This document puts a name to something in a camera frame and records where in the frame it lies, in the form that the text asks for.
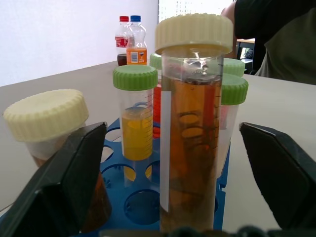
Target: black device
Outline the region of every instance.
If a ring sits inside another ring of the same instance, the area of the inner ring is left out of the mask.
[[[105,230],[107,237],[316,237],[316,163],[287,134],[241,123],[257,185],[283,230],[236,234]],[[68,237],[79,233],[97,180],[106,126],[81,128],[38,169],[0,222],[0,237]]]

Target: white label strip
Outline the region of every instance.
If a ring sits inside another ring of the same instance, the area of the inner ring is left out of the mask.
[[[165,211],[169,211],[170,114],[171,91],[162,91],[160,122],[160,205]]]

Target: white table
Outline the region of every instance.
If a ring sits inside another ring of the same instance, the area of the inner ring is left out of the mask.
[[[27,96],[40,92],[74,88],[84,93],[90,117],[87,124],[119,116],[108,63],[37,80],[0,87],[0,110]],[[316,86],[245,75],[249,82],[247,100],[240,105],[232,137],[224,229],[236,231],[242,225],[263,229],[278,225],[262,198],[252,175],[238,124],[247,121],[288,133],[312,157],[316,158]],[[0,210],[11,204],[36,171],[24,144],[15,142],[3,118],[0,118]]]

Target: person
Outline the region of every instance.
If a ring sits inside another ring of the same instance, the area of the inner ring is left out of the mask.
[[[234,24],[233,45],[255,38],[265,46],[257,76],[316,85],[316,0],[237,0],[222,15]],[[233,48],[227,57],[236,58]]]

